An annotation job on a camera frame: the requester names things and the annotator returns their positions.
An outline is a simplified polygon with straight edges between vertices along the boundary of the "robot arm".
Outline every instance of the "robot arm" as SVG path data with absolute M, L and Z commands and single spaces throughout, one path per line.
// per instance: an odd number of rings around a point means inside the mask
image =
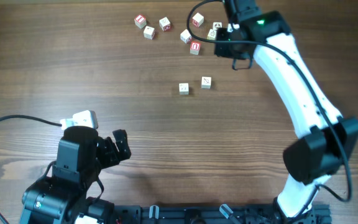
M 306 75 L 319 97 L 320 102 L 323 104 L 328 118 L 332 124 L 336 124 L 338 122 L 337 118 L 341 117 L 341 114 L 327 100 L 313 79 L 298 52 L 294 37 L 292 35 L 281 33 L 269 37 L 267 43 L 286 52 L 302 69 L 302 72 Z M 294 125 L 295 134 L 298 138 L 311 134 L 311 127 L 313 126 L 317 126 L 319 129 L 323 129 L 327 126 L 326 122 L 319 114 L 319 110 L 316 107 L 309 90 L 305 86 L 305 83 L 293 67 L 288 65 L 287 61 L 280 54 L 266 47 L 258 46 L 255 50 L 254 58 L 258 65 L 260 65 L 269 76 L 287 107 Z M 307 203 L 309 196 L 313 194 L 315 185 L 325 183 L 330 177 L 330 175 L 324 175 L 315 179 L 311 184 L 305 185 L 302 182 L 296 181 L 289 175 L 284 190 L 277 199 L 278 205 L 282 209 L 284 215 L 286 217 L 295 217 L 298 212 L 301 211 L 305 203 Z M 311 203 L 308 205 L 305 212 L 310 209 Z

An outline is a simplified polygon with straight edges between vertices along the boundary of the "white connector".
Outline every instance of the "white connector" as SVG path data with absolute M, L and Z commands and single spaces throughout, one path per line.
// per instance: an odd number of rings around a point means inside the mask
M 73 118 L 61 119 L 60 124 L 62 124 L 62 130 L 72 126 L 86 126 L 94 129 L 99 127 L 96 113 L 90 110 L 76 113 L 73 115 Z

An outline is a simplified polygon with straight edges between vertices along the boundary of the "white cube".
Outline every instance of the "white cube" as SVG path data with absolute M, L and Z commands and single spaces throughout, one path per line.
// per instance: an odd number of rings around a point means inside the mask
M 160 27 L 163 31 L 171 29 L 171 22 L 168 20 L 167 17 L 160 19 Z
M 222 23 L 221 22 L 214 22 L 212 24 L 212 29 L 213 30 L 218 30 L 219 28 L 222 28 Z
M 184 41 L 185 44 L 191 41 L 191 35 L 187 29 L 180 34 L 180 39 Z
M 194 24 L 194 26 L 200 27 L 203 22 L 204 22 L 204 16 L 202 16 L 200 13 L 197 12 L 197 14 L 195 14 L 193 16 L 193 24 Z
M 189 83 L 180 83 L 179 84 L 179 94 L 180 95 L 189 95 Z
M 146 28 L 143 31 L 143 34 L 144 34 L 144 37 L 152 40 L 154 38 L 155 30 L 153 27 L 146 26 Z
M 146 17 L 144 17 L 142 15 L 138 15 L 137 17 L 135 17 L 135 24 L 139 28 L 143 28 L 147 24 Z
M 190 53 L 198 55 L 200 52 L 201 44 L 193 41 L 190 45 Z
M 210 30 L 209 30 L 209 33 L 208 33 L 208 36 L 206 36 L 206 38 L 207 38 L 208 40 L 215 40 L 215 39 L 216 39 L 216 31 L 210 29 Z
M 210 89 L 212 84 L 211 77 L 202 77 L 201 78 L 201 88 L 202 89 Z
M 233 24 L 233 27 L 234 27 L 235 29 L 239 29 L 239 28 L 240 28 L 240 25 L 239 25 L 239 24 Z M 228 24 L 228 25 L 227 25 L 227 31 L 228 31 L 228 32 L 233 32 L 233 28 L 231 27 L 231 24 Z

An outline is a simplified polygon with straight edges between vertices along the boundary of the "wooden block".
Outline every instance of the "wooden block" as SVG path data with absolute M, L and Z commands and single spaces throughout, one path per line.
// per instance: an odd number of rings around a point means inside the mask
M 239 29 L 240 28 L 240 25 L 239 24 L 233 24 L 234 28 L 235 29 Z M 231 27 L 231 24 L 228 24 L 227 25 L 227 31 L 228 32 L 233 32 L 233 28 Z
M 218 30 L 219 28 L 222 28 L 222 23 L 221 22 L 214 22 L 212 24 L 212 29 L 213 30 Z
M 216 39 L 216 31 L 213 29 L 209 30 L 208 36 L 206 36 L 208 40 L 215 40 Z
M 203 22 L 204 22 L 204 16 L 202 16 L 200 13 L 197 12 L 197 14 L 195 14 L 193 16 L 193 24 L 194 24 L 194 26 L 200 27 Z
M 211 77 L 202 77 L 201 78 L 201 88 L 202 89 L 210 89 L 212 84 Z
M 180 95 L 189 95 L 189 83 L 180 83 L 179 84 L 179 94 Z
M 154 38 L 155 30 L 153 27 L 146 26 L 146 28 L 143 31 L 143 34 L 144 34 L 144 37 L 152 40 Z
M 144 17 L 142 15 L 138 15 L 137 17 L 135 17 L 135 24 L 139 28 L 143 28 L 147 24 L 146 17 Z
M 171 22 L 168 20 L 167 17 L 160 19 L 160 27 L 163 31 L 171 29 Z
M 201 44 L 198 42 L 193 41 L 190 45 L 190 53 L 198 55 L 200 52 Z
M 180 39 L 185 43 L 189 43 L 191 41 L 191 35 L 189 33 L 189 31 L 187 29 L 185 29 L 185 31 L 183 31 L 181 34 L 180 34 Z

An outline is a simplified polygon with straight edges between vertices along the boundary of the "wood grain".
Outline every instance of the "wood grain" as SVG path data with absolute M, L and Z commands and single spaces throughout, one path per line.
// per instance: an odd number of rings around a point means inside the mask
M 258 1 L 280 11 L 326 96 L 344 116 L 358 117 L 358 1 Z M 103 198 L 118 205 L 269 203 L 283 188 L 282 151 L 296 137 L 265 73 L 235 72 L 231 61 L 201 44 L 190 55 L 180 40 L 196 2 L 116 2 L 0 6 L 0 116 L 28 114 L 51 121 L 95 110 L 99 134 L 126 129 L 132 158 L 106 169 Z M 227 19 L 212 3 L 206 21 Z M 142 13 L 158 31 L 143 38 Z M 173 30 L 158 20 L 168 16 Z M 201 90 L 210 75 L 211 90 Z M 189 96 L 178 83 L 188 82 Z M 33 121 L 0 124 L 0 211 L 16 223 L 24 190 L 54 160 L 62 132 Z M 358 144 L 351 158 L 354 199 L 326 192 L 334 223 L 358 223 Z M 329 182 L 346 193 L 343 170 Z M 99 194 L 92 187 L 90 195 Z
M 152 2 L 173 2 L 176 0 L 153 0 Z M 190 2 L 193 0 L 180 0 L 181 2 Z M 0 0 L 0 5 L 13 4 L 56 4 L 56 3 L 106 3 L 106 2 L 150 2 L 149 0 Z

